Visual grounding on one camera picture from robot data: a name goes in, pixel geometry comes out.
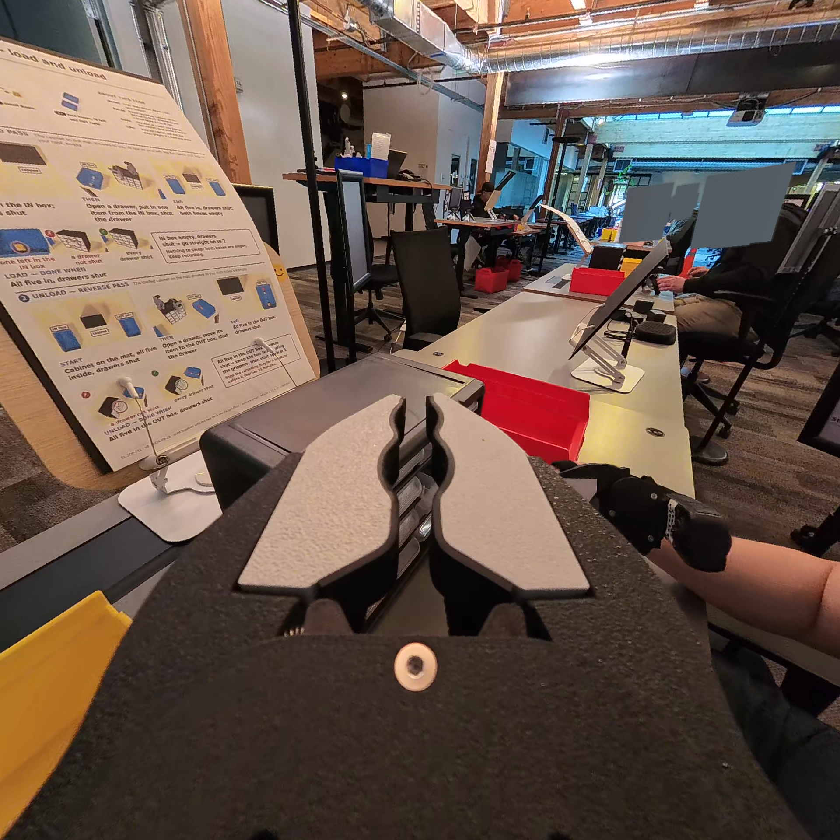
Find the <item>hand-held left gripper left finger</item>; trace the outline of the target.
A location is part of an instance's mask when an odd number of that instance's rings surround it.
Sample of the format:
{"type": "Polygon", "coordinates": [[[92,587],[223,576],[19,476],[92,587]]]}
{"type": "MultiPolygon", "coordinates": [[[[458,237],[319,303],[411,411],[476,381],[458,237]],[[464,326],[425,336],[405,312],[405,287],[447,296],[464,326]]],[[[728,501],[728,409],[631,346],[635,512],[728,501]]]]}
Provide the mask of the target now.
{"type": "Polygon", "coordinates": [[[396,582],[406,400],[387,395],[323,432],[302,454],[238,578],[245,592],[341,606],[359,632],[396,582]]]}

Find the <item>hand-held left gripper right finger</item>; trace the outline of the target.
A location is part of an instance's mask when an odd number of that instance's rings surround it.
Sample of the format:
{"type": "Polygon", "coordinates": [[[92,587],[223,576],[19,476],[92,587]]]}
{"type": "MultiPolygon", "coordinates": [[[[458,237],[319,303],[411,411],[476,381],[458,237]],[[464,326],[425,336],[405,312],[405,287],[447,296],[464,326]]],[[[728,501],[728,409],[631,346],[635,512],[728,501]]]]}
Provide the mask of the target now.
{"type": "Polygon", "coordinates": [[[446,395],[426,400],[437,492],[429,571],[451,636],[477,636],[498,605],[581,599],[592,588],[524,450],[446,395]]]}

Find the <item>grid of clear drawers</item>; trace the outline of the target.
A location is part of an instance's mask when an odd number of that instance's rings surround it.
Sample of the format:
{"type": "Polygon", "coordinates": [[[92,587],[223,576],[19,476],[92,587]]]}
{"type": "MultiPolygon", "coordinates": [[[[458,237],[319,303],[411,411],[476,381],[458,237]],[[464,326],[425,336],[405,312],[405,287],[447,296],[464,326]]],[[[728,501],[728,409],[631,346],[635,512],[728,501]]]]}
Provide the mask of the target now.
{"type": "Polygon", "coordinates": [[[401,468],[395,493],[398,503],[397,577],[419,558],[432,531],[432,507],[438,484],[431,470],[432,446],[425,446],[401,468]]]}

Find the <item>black drawer cabinet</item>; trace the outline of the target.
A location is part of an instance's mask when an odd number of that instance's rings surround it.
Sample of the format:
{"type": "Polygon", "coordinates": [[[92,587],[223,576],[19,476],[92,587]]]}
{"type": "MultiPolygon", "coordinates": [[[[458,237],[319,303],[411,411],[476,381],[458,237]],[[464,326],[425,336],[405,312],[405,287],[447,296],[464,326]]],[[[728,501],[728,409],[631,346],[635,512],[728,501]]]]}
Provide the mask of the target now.
{"type": "Polygon", "coordinates": [[[200,447],[220,508],[229,508],[332,426],[391,394],[406,400],[396,488],[401,468],[429,445],[426,398],[437,392],[480,413],[485,386],[463,374],[377,354],[209,429],[200,447]]]}

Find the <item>person's right forearm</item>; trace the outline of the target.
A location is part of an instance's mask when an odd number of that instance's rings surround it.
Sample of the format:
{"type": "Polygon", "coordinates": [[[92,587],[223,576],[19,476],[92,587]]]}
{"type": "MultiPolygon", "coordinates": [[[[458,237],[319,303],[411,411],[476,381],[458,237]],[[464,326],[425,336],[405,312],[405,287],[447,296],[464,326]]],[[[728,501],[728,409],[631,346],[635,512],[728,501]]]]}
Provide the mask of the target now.
{"type": "Polygon", "coordinates": [[[838,562],[739,538],[722,572],[692,569],[667,541],[648,559],[731,617],[839,657],[838,562]]]}

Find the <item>person's right hand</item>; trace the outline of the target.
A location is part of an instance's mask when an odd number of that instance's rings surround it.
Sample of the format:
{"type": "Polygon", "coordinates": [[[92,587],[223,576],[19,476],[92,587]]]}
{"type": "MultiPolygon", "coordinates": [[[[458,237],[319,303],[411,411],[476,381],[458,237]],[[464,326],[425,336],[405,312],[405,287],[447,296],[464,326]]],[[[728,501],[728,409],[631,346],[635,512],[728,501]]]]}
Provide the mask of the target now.
{"type": "Polygon", "coordinates": [[[667,541],[691,568],[726,569],[732,538],[726,519],[693,497],[608,464],[552,464],[635,549],[643,555],[667,541]]]}

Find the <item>white metal stand base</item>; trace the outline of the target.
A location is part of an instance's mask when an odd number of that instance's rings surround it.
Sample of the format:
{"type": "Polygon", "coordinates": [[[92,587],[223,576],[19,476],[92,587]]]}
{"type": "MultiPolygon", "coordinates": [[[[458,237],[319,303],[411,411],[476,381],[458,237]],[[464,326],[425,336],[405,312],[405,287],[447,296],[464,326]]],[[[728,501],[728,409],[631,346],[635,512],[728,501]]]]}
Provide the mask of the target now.
{"type": "Polygon", "coordinates": [[[118,502],[168,543],[194,539],[222,515],[200,451],[150,472],[123,489],[118,502]]]}

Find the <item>silver tablet stand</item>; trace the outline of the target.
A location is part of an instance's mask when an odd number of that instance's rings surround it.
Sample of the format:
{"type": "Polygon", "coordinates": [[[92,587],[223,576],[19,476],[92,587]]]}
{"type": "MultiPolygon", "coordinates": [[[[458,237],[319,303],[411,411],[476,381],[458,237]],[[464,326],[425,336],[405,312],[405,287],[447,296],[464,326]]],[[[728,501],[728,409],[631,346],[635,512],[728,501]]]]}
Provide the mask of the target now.
{"type": "Polygon", "coordinates": [[[588,361],[572,370],[570,375],[579,382],[603,387],[618,393],[630,393],[643,379],[645,372],[627,364],[625,356],[598,333],[584,342],[589,325],[579,322],[570,338],[573,351],[581,351],[588,361]]]}

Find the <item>black office chair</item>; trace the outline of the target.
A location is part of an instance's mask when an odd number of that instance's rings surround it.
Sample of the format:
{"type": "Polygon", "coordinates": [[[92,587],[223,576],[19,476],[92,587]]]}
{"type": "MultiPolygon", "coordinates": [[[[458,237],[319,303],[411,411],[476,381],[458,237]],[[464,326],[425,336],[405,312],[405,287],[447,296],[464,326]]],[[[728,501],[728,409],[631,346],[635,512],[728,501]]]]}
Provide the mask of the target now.
{"type": "Polygon", "coordinates": [[[358,326],[363,322],[377,324],[384,330],[384,341],[391,342],[397,328],[390,327],[385,319],[393,320],[398,326],[402,325],[404,318],[401,312],[394,313],[376,307],[376,301],[384,299],[384,291],[398,288],[397,281],[369,280],[364,286],[353,289],[354,294],[363,293],[366,295],[366,303],[363,308],[353,311],[353,325],[358,326]]]}
{"type": "Polygon", "coordinates": [[[394,232],[405,350],[419,351],[459,327],[461,304],[447,229],[394,232]]]}
{"type": "Polygon", "coordinates": [[[793,246],[793,256],[785,258],[784,271],[772,280],[769,291],[719,294],[736,303],[742,313],[736,337],[693,332],[679,338],[681,360],[695,361],[682,385],[682,394],[693,396],[712,414],[707,431],[689,438],[693,461],[705,466],[727,464],[728,453],[715,436],[730,435],[732,424],[728,417],[738,410],[743,384],[753,370],[770,370],[781,362],[795,321],[837,277],[838,206],[833,208],[832,215],[832,221],[824,219],[811,233],[803,234],[803,245],[793,246]],[[737,363],[742,367],[719,403],[699,383],[701,367],[709,361],[737,363]]]}

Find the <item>dark board on stand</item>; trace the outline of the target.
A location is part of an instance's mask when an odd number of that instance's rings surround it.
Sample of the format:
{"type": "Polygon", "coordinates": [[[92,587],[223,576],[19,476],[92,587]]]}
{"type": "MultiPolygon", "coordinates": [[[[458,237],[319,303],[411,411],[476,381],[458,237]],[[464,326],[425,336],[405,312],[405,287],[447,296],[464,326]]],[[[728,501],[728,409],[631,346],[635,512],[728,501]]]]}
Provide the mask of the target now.
{"type": "Polygon", "coordinates": [[[594,310],[587,320],[579,323],[579,329],[574,338],[570,339],[572,346],[570,358],[575,357],[585,348],[588,342],[612,319],[615,311],[644,284],[651,273],[656,272],[656,267],[668,257],[670,250],[671,247],[667,237],[662,237],[647,253],[641,264],[625,278],[607,300],[594,310]]]}

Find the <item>black computer monitor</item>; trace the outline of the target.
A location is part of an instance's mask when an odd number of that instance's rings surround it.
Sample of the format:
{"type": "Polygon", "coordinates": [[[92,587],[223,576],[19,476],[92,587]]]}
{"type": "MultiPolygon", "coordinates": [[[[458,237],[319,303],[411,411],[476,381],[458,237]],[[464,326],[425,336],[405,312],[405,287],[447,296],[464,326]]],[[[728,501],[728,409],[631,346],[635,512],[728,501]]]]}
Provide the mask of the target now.
{"type": "Polygon", "coordinates": [[[336,176],[345,273],[349,291],[356,293],[371,278],[364,178],[361,173],[343,170],[337,170],[336,176]]]}
{"type": "Polygon", "coordinates": [[[274,188],[266,185],[233,183],[237,195],[254,223],[261,241],[280,252],[274,188]]]}

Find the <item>rounded wooden backing board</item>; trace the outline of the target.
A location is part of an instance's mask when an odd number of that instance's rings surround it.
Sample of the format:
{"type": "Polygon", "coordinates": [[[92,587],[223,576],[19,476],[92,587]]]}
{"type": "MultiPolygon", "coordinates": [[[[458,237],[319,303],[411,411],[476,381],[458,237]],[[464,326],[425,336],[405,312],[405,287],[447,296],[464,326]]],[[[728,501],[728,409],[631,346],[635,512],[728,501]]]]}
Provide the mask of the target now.
{"type": "Polygon", "coordinates": [[[137,465],[101,472],[4,326],[1,404],[48,472],[69,486],[121,490],[147,477],[137,465]]]}

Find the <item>white curved poster board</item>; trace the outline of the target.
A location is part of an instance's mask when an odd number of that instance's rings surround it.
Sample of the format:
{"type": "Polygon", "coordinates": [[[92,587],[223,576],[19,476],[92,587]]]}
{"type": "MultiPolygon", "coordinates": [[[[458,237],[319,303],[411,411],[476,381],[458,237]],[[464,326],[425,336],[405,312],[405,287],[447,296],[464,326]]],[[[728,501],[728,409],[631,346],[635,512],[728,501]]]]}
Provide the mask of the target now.
{"type": "Polygon", "coordinates": [[[580,225],[572,218],[572,216],[568,215],[567,213],[562,212],[561,210],[545,203],[540,202],[538,208],[546,210],[548,213],[553,214],[556,216],[568,229],[571,235],[574,237],[577,245],[587,254],[590,255],[593,251],[593,244],[585,235],[585,231],[581,228],[580,225]]]}

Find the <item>black vertical pole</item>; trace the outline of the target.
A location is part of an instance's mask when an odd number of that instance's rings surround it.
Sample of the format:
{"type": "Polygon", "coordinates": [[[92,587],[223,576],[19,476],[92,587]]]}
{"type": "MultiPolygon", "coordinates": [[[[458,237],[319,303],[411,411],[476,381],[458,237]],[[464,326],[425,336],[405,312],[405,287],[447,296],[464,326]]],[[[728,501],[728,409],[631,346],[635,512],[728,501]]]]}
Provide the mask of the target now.
{"type": "Polygon", "coordinates": [[[324,257],[322,241],[322,216],[319,202],[317,164],[312,136],[312,121],[310,101],[308,95],[308,81],[302,50],[301,16],[299,1],[287,1],[287,14],[290,28],[290,47],[292,64],[295,72],[297,101],[301,124],[301,140],[304,156],[304,172],[307,179],[308,201],[310,207],[311,230],[313,236],[314,255],[318,274],[319,299],[322,316],[322,340],[326,351],[327,369],[329,373],[336,370],[331,307],[329,303],[329,284],[327,278],[326,259],[324,257]]]}

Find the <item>black tilted board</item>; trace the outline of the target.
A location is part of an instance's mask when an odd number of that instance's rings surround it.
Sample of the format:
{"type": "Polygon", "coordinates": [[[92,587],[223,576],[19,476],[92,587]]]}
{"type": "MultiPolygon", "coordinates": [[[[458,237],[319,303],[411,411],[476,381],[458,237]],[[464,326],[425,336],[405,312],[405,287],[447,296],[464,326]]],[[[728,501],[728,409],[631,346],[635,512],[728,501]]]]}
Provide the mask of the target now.
{"type": "Polygon", "coordinates": [[[832,379],[826,384],[797,440],[839,457],[839,380],[832,379]]]}

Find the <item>instruction poster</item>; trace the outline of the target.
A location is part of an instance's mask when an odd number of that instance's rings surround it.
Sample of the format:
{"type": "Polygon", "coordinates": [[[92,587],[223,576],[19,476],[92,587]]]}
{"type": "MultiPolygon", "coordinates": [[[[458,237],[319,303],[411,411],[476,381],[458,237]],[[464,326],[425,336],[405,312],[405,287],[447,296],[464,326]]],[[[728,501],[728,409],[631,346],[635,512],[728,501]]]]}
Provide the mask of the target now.
{"type": "Polygon", "coordinates": [[[162,84],[2,39],[1,123],[2,326],[101,472],[319,376],[288,282],[162,84]]]}

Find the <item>person's own leg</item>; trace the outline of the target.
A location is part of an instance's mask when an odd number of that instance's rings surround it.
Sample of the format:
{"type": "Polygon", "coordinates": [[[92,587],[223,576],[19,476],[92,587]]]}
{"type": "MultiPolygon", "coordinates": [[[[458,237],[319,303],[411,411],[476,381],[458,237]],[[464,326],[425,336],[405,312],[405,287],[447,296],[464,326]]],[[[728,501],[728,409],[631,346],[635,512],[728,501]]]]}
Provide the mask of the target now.
{"type": "Polygon", "coordinates": [[[811,838],[839,838],[839,733],[791,704],[763,658],[713,649],[731,712],[754,758],[811,838]]]}

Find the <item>grey tilted board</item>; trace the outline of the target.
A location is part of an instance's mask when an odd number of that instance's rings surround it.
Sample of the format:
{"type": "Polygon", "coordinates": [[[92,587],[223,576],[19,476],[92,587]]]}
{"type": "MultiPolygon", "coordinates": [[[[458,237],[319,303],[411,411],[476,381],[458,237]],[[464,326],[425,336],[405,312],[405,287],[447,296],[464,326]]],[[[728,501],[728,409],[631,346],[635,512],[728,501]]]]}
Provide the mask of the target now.
{"type": "Polygon", "coordinates": [[[780,263],[777,274],[803,277],[815,266],[838,234],[839,184],[829,183],[818,193],[780,263]]]}

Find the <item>ceiling projector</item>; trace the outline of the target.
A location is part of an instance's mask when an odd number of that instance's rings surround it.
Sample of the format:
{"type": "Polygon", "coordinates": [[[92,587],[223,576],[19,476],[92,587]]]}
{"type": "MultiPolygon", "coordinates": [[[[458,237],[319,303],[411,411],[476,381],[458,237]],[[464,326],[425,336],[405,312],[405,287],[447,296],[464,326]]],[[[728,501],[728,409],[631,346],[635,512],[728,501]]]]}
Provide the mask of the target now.
{"type": "Polygon", "coordinates": [[[762,122],[768,107],[768,91],[744,94],[728,118],[728,127],[754,126],[762,122]]]}

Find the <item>wooden support post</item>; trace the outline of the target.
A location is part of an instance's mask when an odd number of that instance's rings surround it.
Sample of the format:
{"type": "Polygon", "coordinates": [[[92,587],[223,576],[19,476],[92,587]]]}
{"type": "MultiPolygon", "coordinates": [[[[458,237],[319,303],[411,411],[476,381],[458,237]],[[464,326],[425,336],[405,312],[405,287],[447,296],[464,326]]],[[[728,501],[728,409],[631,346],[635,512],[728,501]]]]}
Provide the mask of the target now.
{"type": "Polygon", "coordinates": [[[497,148],[497,124],[501,97],[505,86],[505,72],[489,74],[486,79],[486,96],[479,140],[479,161],[476,188],[488,182],[493,171],[497,148]]]}
{"type": "Polygon", "coordinates": [[[220,1],[180,1],[209,146],[227,178],[251,184],[245,132],[220,1]]]}

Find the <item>long spiral metal duct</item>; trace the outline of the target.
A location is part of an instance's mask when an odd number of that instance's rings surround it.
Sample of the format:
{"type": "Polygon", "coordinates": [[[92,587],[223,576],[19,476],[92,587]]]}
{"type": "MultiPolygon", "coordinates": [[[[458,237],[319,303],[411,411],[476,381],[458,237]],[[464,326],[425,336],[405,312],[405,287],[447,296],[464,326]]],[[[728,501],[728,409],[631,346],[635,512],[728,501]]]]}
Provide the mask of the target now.
{"type": "Polygon", "coordinates": [[[522,72],[561,67],[593,67],[629,60],[725,53],[745,49],[811,45],[839,38],[839,14],[827,19],[776,26],[712,27],[683,32],[659,28],[651,33],[620,34],[593,31],[581,38],[552,43],[530,43],[479,52],[463,49],[446,54],[446,63],[469,75],[522,72]]]}

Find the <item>rectangular metal duct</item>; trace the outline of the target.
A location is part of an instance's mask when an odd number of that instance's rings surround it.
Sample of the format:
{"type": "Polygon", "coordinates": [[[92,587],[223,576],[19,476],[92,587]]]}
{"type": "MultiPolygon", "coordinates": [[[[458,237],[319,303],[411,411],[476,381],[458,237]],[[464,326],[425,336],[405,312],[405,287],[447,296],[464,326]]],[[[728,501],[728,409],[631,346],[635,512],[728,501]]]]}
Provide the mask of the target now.
{"type": "Polygon", "coordinates": [[[462,52],[453,30],[420,1],[363,1],[371,23],[417,54],[453,66],[462,52]]]}

